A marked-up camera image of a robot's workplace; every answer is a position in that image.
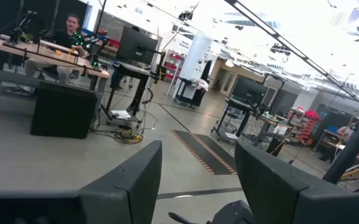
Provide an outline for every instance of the person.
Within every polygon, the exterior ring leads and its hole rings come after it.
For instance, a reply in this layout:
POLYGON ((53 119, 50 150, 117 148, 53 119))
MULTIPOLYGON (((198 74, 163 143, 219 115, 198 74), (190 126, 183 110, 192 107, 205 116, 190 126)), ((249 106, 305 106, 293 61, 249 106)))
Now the person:
MULTIPOLYGON (((350 140, 350 136, 353 134, 353 131, 347 127, 343 126, 341 128, 337 129, 337 134, 340 136, 341 141, 338 144, 345 145, 350 140)), ((330 159, 330 163, 332 163, 335 159, 335 151, 333 149, 325 149, 325 152, 323 153, 323 156, 319 159, 322 161, 326 161, 327 159, 330 159)))
MULTIPOLYGON (((57 30, 52 34, 51 40, 55 42, 55 44, 60 45, 62 47, 66 47, 68 49, 72 48, 72 40, 74 33, 80 26, 80 18, 74 14, 69 14, 66 20, 66 30, 57 30)), ((76 50, 80 57, 86 55, 86 51, 83 49, 82 46, 76 46, 76 50)), ((35 75, 35 71, 37 69, 48 68, 53 65, 39 61, 36 59, 28 59, 25 62, 24 69, 26 72, 26 76, 33 77, 35 75)), ((73 71, 73 68, 64 67, 64 66, 57 66, 57 73, 59 77, 59 83, 67 84, 68 76, 73 71)))
POLYGON ((349 142, 349 137, 353 134, 353 131, 350 128, 344 126, 337 130, 337 134, 342 136, 342 142, 346 143, 349 142))

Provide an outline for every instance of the concrete floor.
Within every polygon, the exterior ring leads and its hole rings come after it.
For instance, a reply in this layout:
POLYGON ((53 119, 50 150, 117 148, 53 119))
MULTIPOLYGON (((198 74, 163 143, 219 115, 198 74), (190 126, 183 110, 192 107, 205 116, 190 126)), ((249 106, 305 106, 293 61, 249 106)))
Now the concrete floor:
MULTIPOLYGON (((83 78, 79 85, 88 82, 83 78)), ((163 143, 160 194, 240 187, 235 175, 207 172, 171 133, 174 129, 210 135, 215 121, 223 114, 225 97, 209 91, 201 107, 193 111, 166 96, 168 86, 166 82, 153 86, 154 98, 148 112, 158 122, 155 129, 145 131, 142 142, 134 145, 120 145, 114 139, 94 134, 84 140, 31 136, 30 122, 35 103, 0 97, 0 190, 77 189, 110 171, 153 140, 163 143)), ((112 105, 119 101, 115 109, 124 110, 131 102, 135 88, 127 89, 128 84, 114 96, 112 105)), ((148 115, 146 127, 150 128, 154 123, 155 119, 148 115)), ((218 143, 229 153, 233 152, 232 144, 218 143)), ((298 150, 298 147, 284 146, 279 158, 290 161, 298 150)), ((329 168, 310 149, 302 150, 293 165, 317 177, 322 177, 329 168)), ((176 212, 193 222, 203 223, 211 220, 222 206, 235 200, 246 201, 243 192, 161 199, 157 201, 153 223, 175 223, 167 212, 176 212)))

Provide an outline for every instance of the black and orange mat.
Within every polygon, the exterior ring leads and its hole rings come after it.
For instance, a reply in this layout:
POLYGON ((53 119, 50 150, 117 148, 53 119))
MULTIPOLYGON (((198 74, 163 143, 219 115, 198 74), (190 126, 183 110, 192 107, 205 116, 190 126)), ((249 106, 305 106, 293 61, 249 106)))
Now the black and orange mat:
POLYGON ((237 175, 234 158, 210 137, 186 131, 174 130, 172 133, 211 174, 237 175))

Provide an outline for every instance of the black monitor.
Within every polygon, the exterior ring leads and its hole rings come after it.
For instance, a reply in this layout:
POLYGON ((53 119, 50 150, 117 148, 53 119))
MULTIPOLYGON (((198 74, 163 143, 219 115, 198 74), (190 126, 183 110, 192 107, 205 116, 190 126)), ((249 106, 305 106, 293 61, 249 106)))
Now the black monitor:
POLYGON ((246 77, 239 77, 232 95, 237 100, 242 100, 251 106, 258 107, 262 103, 267 90, 268 88, 262 83, 246 77))
POLYGON ((118 60, 132 60, 150 65, 157 47, 154 40, 130 27, 124 27, 117 51, 118 60))

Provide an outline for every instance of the rolling cart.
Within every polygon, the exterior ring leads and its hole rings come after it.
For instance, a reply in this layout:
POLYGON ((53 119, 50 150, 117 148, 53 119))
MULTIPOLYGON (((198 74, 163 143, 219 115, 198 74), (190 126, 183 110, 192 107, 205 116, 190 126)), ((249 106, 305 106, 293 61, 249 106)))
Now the rolling cart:
POLYGON ((178 77, 178 79, 180 80, 179 89, 181 87, 183 88, 182 91, 178 91, 177 94, 175 95, 174 102, 176 102, 177 104, 180 104, 181 102, 187 103, 189 104, 189 108, 197 110, 202 102, 203 96, 205 94, 205 90, 196 90, 192 99, 186 98, 184 97, 186 88, 189 86, 197 87, 197 84, 185 78, 178 77))

